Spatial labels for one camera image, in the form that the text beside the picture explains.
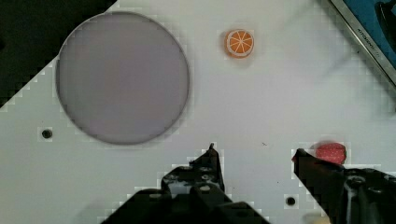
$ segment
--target white surface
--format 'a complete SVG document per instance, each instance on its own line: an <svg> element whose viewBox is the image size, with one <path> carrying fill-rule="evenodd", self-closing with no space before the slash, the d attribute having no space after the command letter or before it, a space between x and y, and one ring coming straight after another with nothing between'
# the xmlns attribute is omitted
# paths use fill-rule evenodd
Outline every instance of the white surface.
<svg viewBox="0 0 396 224"><path fill-rule="evenodd" d="M272 223L320 213L292 178L292 149L334 140L349 149L348 163L396 171L395 104L317 2L125 0L112 9L150 16L179 37L193 72L188 110L148 144L100 143L60 112L49 65L1 109L2 223L98 223L210 142L227 193ZM248 60L223 53L221 33L232 28L254 30ZM45 127L51 141L39 135ZM298 209L285 207L285 195L299 196Z"/></svg>

